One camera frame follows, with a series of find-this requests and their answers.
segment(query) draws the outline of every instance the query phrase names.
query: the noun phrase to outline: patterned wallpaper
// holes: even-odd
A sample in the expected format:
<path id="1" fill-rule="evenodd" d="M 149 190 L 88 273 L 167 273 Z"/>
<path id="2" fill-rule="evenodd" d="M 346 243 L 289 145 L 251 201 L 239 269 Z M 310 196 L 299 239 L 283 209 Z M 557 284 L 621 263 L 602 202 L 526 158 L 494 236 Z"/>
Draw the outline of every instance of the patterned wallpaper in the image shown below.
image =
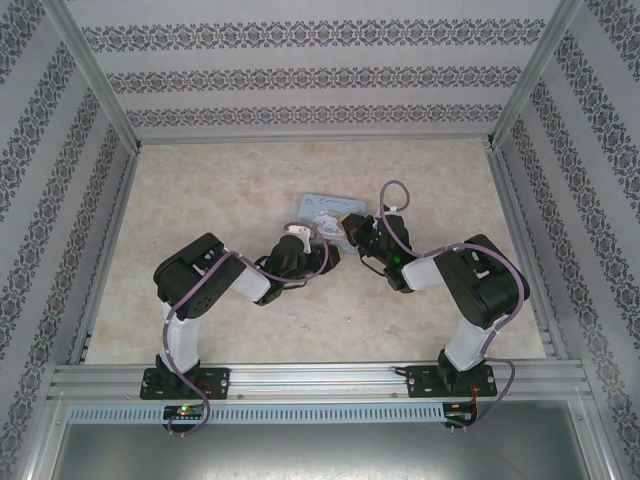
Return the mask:
<path id="1" fill-rule="evenodd" d="M 143 140 L 488 134 L 557 4 L 68 3 Z"/>
<path id="2" fill-rule="evenodd" d="M 585 362 L 623 478 L 640 478 L 638 32 L 633 2 L 585 2 L 503 145 L 563 340 Z"/>
<path id="3" fill-rule="evenodd" d="M 66 363 L 128 152 L 37 1 L 0 5 L 0 479 Z"/>

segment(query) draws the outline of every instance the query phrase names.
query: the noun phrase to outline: enclosure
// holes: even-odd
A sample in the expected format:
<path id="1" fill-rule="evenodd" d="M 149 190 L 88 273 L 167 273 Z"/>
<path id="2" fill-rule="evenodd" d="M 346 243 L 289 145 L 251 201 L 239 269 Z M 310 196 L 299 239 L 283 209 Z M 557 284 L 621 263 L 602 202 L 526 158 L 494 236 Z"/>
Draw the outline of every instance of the enclosure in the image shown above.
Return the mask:
<path id="1" fill-rule="evenodd" d="M 640 478 L 639 6 L 1 2 L 0 478 Z M 343 251 L 201 317 L 224 399 L 171 438 L 158 265 L 206 232 L 268 255 L 305 194 L 374 214 L 393 179 L 415 250 L 482 233 L 528 281 L 491 418 L 449 431 L 470 398 L 397 374 L 456 335 L 449 285 Z"/>

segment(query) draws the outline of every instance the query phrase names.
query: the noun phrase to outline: black mounting bracket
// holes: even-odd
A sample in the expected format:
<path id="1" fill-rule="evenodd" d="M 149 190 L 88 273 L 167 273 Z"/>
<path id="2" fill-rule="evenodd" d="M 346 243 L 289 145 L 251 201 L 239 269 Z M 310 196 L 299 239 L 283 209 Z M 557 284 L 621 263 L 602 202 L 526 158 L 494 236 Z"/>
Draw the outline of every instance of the black mounting bracket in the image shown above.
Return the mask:
<path id="1" fill-rule="evenodd" d="M 184 376 L 202 390 L 209 400 L 226 400 L 231 370 L 228 368 L 200 367 L 200 362 Z M 156 367 L 147 368 L 140 386 L 142 400 L 199 400 L 200 397 L 169 371 L 156 355 Z"/>
<path id="2" fill-rule="evenodd" d="M 411 365 L 398 367 L 395 373 L 407 379 L 407 393 L 409 398 L 435 397 L 470 397 L 475 387 L 477 397 L 495 397 L 498 395 L 493 369 L 483 365 L 478 369 L 473 385 L 449 391 L 438 374 L 437 365 Z"/>

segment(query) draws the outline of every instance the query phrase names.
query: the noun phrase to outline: small white object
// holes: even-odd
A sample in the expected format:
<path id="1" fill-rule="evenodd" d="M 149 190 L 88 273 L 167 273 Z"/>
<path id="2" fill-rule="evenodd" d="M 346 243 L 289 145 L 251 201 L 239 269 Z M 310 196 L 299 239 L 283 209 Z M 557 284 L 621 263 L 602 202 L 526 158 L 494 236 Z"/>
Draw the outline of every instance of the small white object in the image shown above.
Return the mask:
<path id="1" fill-rule="evenodd" d="M 433 258 L 418 258 L 402 268 L 402 276 L 411 290 L 444 285 L 444 279 Z"/>
<path id="2" fill-rule="evenodd" d="M 484 360 L 485 356 L 480 350 L 494 327 L 499 324 L 499 321 L 495 321 L 490 328 L 483 330 L 465 318 L 460 320 L 456 334 L 444 349 L 445 355 L 459 372 L 467 371 Z"/>
<path id="3" fill-rule="evenodd" d="M 171 305 L 162 304 L 164 317 L 167 318 Z M 170 320 L 169 330 L 167 332 L 167 343 L 169 352 L 164 348 L 160 352 L 162 362 L 169 367 L 167 353 L 171 353 L 173 362 L 178 367 L 180 373 L 184 373 L 198 363 L 198 334 L 200 333 L 200 319 L 187 318 L 184 321 L 178 320 L 178 316 L 174 315 Z"/>
<path id="4" fill-rule="evenodd" d="M 287 232 L 291 235 L 298 237 L 304 244 L 304 253 L 311 253 L 311 229 L 307 227 L 301 227 L 298 225 L 290 225 L 287 227 Z"/>
<path id="5" fill-rule="evenodd" d="M 244 295 L 252 302 L 257 302 L 267 293 L 270 286 L 269 280 L 253 268 L 247 267 L 229 288 Z"/>

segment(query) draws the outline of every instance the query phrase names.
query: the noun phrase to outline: beige floor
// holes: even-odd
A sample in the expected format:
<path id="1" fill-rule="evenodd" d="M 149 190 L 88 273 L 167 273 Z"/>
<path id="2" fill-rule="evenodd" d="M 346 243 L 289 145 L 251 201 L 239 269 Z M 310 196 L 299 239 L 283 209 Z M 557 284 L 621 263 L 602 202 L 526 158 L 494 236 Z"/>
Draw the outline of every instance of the beige floor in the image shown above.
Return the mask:
<path id="1" fill-rule="evenodd" d="M 414 249 L 487 234 L 513 246 L 479 140 L 147 146 L 141 153 L 87 363 L 152 363 L 160 347 L 158 264 L 211 231 L 249 258 L 268 254 L 303 193 L 361 198 L 388 179 L 412 193 Z M 402 192 L 389 190 L 389 204 Z M 335 271 L 266 307 L 228 292 L 203 317 L 205 362 L 431 360 L 460 314 L 446 287 L 403 295 L 343 256 Z M 543 357 L 527 303 L 489 353 Z"/>

